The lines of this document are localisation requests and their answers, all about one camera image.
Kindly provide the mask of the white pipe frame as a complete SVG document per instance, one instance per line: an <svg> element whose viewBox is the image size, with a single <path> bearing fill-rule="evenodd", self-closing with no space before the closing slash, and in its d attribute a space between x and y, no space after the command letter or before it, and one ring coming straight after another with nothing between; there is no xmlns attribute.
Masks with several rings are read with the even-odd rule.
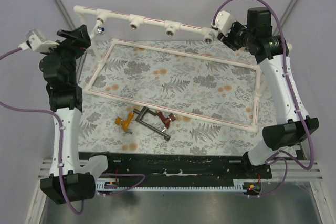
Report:
<svg viewBox="0 0 336 224"><path fill-rule="evenodd" d="M213 42L213 38L216 35L209 28L206 28L206 27L200 28L196 26L190 26L190 25L182 24L180 22L175 22L171 20L158 20L158 19L147 18L144 16L135 15L135 14L122 14L122 13L113 12L111 10L94 9L94 8L83 7L83 6L78 6L78 5L76 5L73 8L73 10L77 14L82 24L86 23L84 15L95 15L97 18L96 23L100 23L100 24L104 24L108 19L125 20L130 23L133 29L139 28L140 25L151 25L151 26L163 27L165 28L166 32L186 31L189 33L199 34L199 35L204 36L204 40L209 40L210 42ZM103 98L107 98L110 100L129 103L132 105L147 106L150 109L155 109L155 110L159 110L163 112L172 112L175 115L184 116L184 117L191 118L191 119L197 119L197 120L201 120L207 123L218 124L221 126L228 126L234 129L244 130L250 133L258 132L258 114L259 114L260 97L262 95L262 92L267 86L267 82L260 82L262 70L259 66L257 66L257 64L245 63L245 62L229 60L229 59L222 59L222 58L213 57L213 56L195 54L191 52L183 52L180 50L173 50L173 49L168 49L164 47L156 47L156 46L140 44L136 42L120 40L116 38L110 41L108 49L106 50L104 55L102 55L100 54L97 48L97 44L94 41L94 39L91 42L93 44L93 52L97 60L97 66L92 76L90 77L89 82L86 84L86 86L83 89L84 93L90 94L90 95L96 95L98 97L103 97ZM254 100L253 100L252 122L249 125L243 125L243 124L229 122L225 120L210 118L210 117L198 115L195 113L188 113L188 112L183 112L181 110L176 110L176 109L166 108L163 106L158 106L158 105L154 105L150 103L145 103L145 102L137 101L134 99L123 98L117 95L112 95L112 94L94 90L92 88L93 84L96 81L101 70L106 65L106 62L111 54L111 50L116 45L135 47L139 49L145 49L145 50L156 51L156 52L163 52L163 53L167 53L170 55L179 55L179 56L194 58L198 60L206 60L210 62L222 63L226 65L242 67L242 68L251 69L255 71L256 72L256 82L255 82L255 91L254 91L254 96L253 96Z"/></svg>

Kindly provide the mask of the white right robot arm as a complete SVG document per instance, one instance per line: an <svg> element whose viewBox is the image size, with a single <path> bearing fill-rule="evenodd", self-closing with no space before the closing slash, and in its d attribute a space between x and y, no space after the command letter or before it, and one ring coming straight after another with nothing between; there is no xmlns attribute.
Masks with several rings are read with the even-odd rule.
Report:
<svg viewBox="0 0 336 224"><path fill-rule="evenodd" d="M250 8L246 25L220 11L213 28L218 31L217 39L227 47L233 51L247 48L255 57L275 104L277 123L263 128L262 141L244 155L247 163L263 165L285 147L310 139L319 121L310 117L302 104L291 74L289 48L280 36L272 34L271 11L265 7Z"/></svg>

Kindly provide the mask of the white water faucet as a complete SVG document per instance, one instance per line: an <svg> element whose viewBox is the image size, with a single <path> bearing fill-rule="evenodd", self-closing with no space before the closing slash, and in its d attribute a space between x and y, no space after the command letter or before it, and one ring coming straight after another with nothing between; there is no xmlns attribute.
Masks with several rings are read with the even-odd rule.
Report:
<svg viewBox="0 0 336 224"><path fill-rule="evenodd" d="M96 36L103 35L104 32L105 32L105 28L103 27L103 25L100 23L96 23L94 28L89 33L89 37L91 40L93 40Z"/></svg>

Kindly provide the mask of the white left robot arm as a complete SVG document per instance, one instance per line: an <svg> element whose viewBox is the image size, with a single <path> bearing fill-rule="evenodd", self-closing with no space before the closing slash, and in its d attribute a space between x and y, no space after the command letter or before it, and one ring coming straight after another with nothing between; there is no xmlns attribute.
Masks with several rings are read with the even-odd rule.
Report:
<svg viewBox="0 0 336 224"><path fill-rule="evenodd" d="M49 47L39 68L47 82L50 110L54 114L54 153L48 178L40 188L56 204L91 199L96 180L108 169L106 154L90 157L80 165L78 132L82 115L82 89L77 84L76 61L91 46L87 26L59 30L63 41Z"/></svg>

